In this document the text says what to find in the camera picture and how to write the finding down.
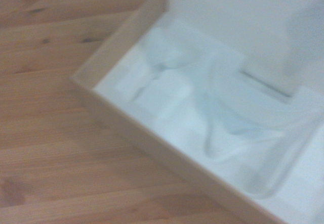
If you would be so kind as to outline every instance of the pine wood plank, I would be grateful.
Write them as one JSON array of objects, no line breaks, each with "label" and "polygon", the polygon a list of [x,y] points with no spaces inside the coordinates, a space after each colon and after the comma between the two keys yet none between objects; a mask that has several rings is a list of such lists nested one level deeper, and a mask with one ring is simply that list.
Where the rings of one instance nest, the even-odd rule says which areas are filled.
[{"label": "pine wood plank", "polygon": [[0,53],[0,76],[41,70],[77,67],[101,44],[101,41],[73,44],[43,44],[40,48]]},{"label": "pine wood plank", "polygon": [[[202,214],[176,216],[170,219],[136,221],[130,224],[215,224],[216,221],[222,224],[243,224],[240,219],[222,209]],[[96,222],[92,224],[108,224],[108,222]]]},{"label": "pine wood plank", "polygon": [[85,125],[95,120],[84,108],[55,111],[29,117],[0,119],[0,134]]},{"label": "pine wood plank", "polygon": [[75,67],[69,67],[1,76],[0,99],[72,90],[74,87],[68,78],[75,70]]},{"label": "pine wood plank", "polygon": [[0,134],[0,150],[54,142],[66,142],[71,138],[79,139],[80,143],[91,141],[92,144],[90,145],[93,147],[101,143],[109,143],[110,146],[119,146],[122,148],[128,146],[124,140],[121,140],[110,129],[97,122],[93,122],[90,124],[72,125],[48,130],[17,130],[12,133]]},{"label": "pine wood plank", "polygon": [[87,16],[133,11],[145,0],[84,0],[50,7],[14,11],[0,17],[0,26],[13,27],[59,22]]},{"label": "pine wood plank", "polygon": [[0,52],[102,41],[114,33],[130,15],[131,12],[124,12],[1,29]]},{"label": "pine wood plank", "polygon": [[82,107],[74,90],[0,100],[0,118],[24,117]]},{"label": "pine wood plank", "polygon": [[63,21],[137,9],[145,0],[3,0],[1,27]]},{"label": "pine wood plank", "polygon": [[[178,202],[181,198],[190,200]],[[187,184],[163,185],[67,200],[25,204],[0,209],[4,224],[84,223],[107,219],[114,223],[169,218],[185,205],[184,212],[208,212],[215,205]]]},{"label": "pine wood plank", "polygon": [[[183,182],[158,164],[152,163],[148,157],[118,159],[117,156],[109,155],[96,163],[86,159],[65,168],[43,167],[28,173],[22,170],[9,173],[2,171],[1,177],[21,189],[24,204]],[[4,203],[0,207],[8,205],[9,203]]]}]

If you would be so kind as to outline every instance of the wood grain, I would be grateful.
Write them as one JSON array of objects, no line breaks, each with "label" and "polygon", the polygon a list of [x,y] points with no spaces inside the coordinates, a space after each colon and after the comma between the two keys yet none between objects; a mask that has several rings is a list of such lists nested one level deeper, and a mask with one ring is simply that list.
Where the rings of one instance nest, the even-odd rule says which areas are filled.
[{"label": "wood grain", "polygon": [[243,223],[96,122],[68,81],[143,1],[0,0],[1,224]]},{"label": "wood grain", "polygon": [[132,11],[145,0],[2,0],[0,26],[12,27]]}]

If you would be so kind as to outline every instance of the white foam insert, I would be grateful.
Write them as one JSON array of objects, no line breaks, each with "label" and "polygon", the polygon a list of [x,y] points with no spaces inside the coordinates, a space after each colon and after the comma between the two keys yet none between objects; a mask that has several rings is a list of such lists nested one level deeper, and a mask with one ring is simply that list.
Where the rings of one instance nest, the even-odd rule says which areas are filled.
[{"label": "white foam insert", "polygon": [[[213,112],[211,115],[216,117],[215,120],[219,123],[216,127],[218,138],[213,143],[224,151],[216,158],[208,156],[206,143],[210,130],[210,105],[206,99],[209,97],[209,103],[212,102],[213,107],[213,95],[217,96],[218,92],[210,88],[217,82],[211,68],[223,65],[235,71],[246,56],[172,14],[165,14],[155,26],[162,26],[170,34],[178,34],[186,43],[194,45],[198,54],[197,60],[177,69],[164,70],[158,78],[152,79],[144,42],[145,35],[94,90],[165,139],[177,151],[242,191],[287,223],[321,223],[315,220],[320,219],[318,213],[324,209],[323,123],[317,122],[316,128],[312,126],[312,122],[316,120],[300,120],[305,122],[302,128],[315,129],[311,132],[311,137],[298,144],[278,145],[274,140],[258,141],[256,136],[229,134],[223,119],[217,118],[217,113]],[[143,92],[133,100],[134,94],[143,85],[146,85]],[[225,94],[220,98],[229,103],[231,99],[235,99],[235,95],[229,92],[228,96]],[[274,108],[272,112],[277,112],[276,103],[267,101],[273,99],[262,100],[264,99],[257,98],[252,102],[261,108],[262,102],[267,102],[266,108]],[[311,109],[320,108],[323,103],[324,97],[321,94],[303,87],[290,106],[280,105],[279,109],[285,110],[286,107],[288,110],[311,112]],[[235,108],[235,104],[231,109],[235,115],[239,114],[236,112],[239,111],[239,107]],[[227,119],[231,125],[231,122],[236,123],[237,117]],[[274,138],[282,137],[281,133],[287,133],[290,125],[292,124],[285,122],[283,127],[277,128],[279,134]],[[276,158],[282,159],[283,156],[288,159],[287,162],[276,165]],[[265,176],[269,185],[261,185],[258,188],[259,182],[254,180],[266,174],[269,169],[274,169]]]}]

